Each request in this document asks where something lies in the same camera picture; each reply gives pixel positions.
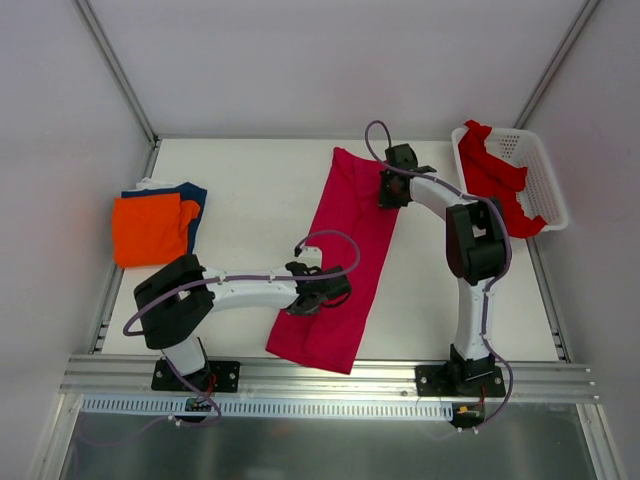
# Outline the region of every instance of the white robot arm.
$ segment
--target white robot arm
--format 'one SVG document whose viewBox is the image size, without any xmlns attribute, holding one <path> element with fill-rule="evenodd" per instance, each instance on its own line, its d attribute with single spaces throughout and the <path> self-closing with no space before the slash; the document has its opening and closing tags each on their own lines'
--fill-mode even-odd
<svg viewBox="0 0 640 480">
<path fill-rule="evenodd" d="M 139 309 L 156 305 L 141 315 L 141 332 L 125 327 L 125 334 L 144 335 L 149 349 L 162 351 L 181 376 L 203 388 L 211 372 L 194 334 L 198 324 L 210 312 L 232 308 L 271 307 L 311 315 L 321 307 L 341 305 L 351 294 L 346 272 L 339 266 L 323 271 L 321 263 L 322 252 L 315 247 L 303 247 L 291 262 L 265 271 L 205 268 L 195 255 L 183 255 L 136 287 Z"/>
<path fill-rule="evenodd" d="M 434 181 L 433 176 L 411 175 L 435 170 L 418 167 L 408 144 L 389 147 L 385 153 L 393 168 L 381 172 L 380 206 L 400 208 L 415 201 L 442 218 L 446 225 L 447 263 L 458 278 L 458 330 L 450 348 L 450 360 L 436 375 L 441 378 L 432 380 L 453 385 L 460 395 L 475 394 L 500 374 L 487 343 L 495 295 L 492 281 L 505 271 L 505 242 L 509 240 L 504 238 L 493 213 L 495 209 L 485 202 L 462 198 Z M 491 201 L 496 211 L 500 211 L 498 200 Z"/>
</svg>

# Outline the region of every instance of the mounting plate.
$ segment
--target mounting plate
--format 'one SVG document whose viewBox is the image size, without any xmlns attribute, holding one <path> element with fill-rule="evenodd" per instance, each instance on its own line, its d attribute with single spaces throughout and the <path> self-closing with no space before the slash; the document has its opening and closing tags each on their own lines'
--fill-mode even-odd
<svg viewBox="0 0 640 480">
<path fill-rule="evenodd" d="M 215 375 L 216 383 L 213 393 L 237 393 L 240 382 L 240 362 L 208 360 L 209 369 Z M 151 390 L 156 392 L 187 392 L 189 391 L 173 374 L 167 362 L 160 359 L 153 369 Z"/>
<path fill-rule="evenodd" d="M 507 392 L 502 378 L 502 369 L 495 367 L 491 375 L 469 382 L 461 393 L 453 382 L 430 381 L 434 374 L 441 373 L 442 365 L 418 365 L 415 368 L 416 390 L 419 397 L 481 397 L 482 386 L 485 387 L 485 398 L 503 398 Z"/>
</svg>

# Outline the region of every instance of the glass panel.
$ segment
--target glass panel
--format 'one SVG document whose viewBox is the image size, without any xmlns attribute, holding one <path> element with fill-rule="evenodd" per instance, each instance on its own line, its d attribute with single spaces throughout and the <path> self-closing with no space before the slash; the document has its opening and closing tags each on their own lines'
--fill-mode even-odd
<svg viewBox="0 0 640 480">
<path fill-rule="evenodd" d="M 81 414 L 68 480 L 595 480 L 574 406 L 510 405 L 478 435 L 397 420 L 225 418 L 208 428 L 153 417 Z"/>
</svg>

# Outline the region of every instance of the white tabletop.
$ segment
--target white tabletop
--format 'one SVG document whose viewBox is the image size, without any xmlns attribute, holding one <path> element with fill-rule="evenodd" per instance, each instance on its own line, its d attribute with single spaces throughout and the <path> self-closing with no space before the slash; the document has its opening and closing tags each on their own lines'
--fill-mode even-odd
<svg viewBox="0 0 640 480">
<path fill-rule="evenodd" d="M 385 145 L 375 145 L 382 153 Z M 190 181 L 209 191 L 194 252 L 203 265 L 270 268 L 290 261 L 294 245 L 307 234 L 335 146 L 368 158 L 362 141 L 163 140 L 153 177 Z M 411 146 L 421 165 L 459 183 L 450 142 Z M 458 320 L 458 288 L 447 267 L 444 227 L 420 205 L 400 211 L 359 359 L 448 358 Z M 509 360 L 555 361 L 526 242 L 511 242 L 511 270 L 497 286 L 494 346 Z M 104 353 L 151 353 L 142 337 L 124 337 L 122 327 L 136 311 L 133 289 L 155 271 L 124 272 Z M 196 333 L 211 356 L 271 357 L 264 347 L 277 314 L 266 308 L 218 312 Z"/>
</svg>

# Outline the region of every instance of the plastic laundry basket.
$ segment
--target plastic laundry basket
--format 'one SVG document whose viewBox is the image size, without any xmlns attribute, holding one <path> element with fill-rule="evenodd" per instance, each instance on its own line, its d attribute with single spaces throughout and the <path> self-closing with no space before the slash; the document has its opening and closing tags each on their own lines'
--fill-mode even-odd
<svg viewBox="0 0 640 480">
<path fill-rule="evenodd" d="M 467 191 L 462 171 L 458 144 L 467 128 L 457 128 L 451 134 L 456 168 L 460 185 Z M 516 167 L 528 167 L 527 186 L 518 193 L 518 201 L 530 218 L 541 215 L 547 221 L 543 232 L 562 230 L 569 223 L 567 207 L 560 194 L 558 181 L 551 169 L 540 138 L 527 130 L 514 128 L 494 128 L 485 140 L 487 152 Z"/>
</svg>

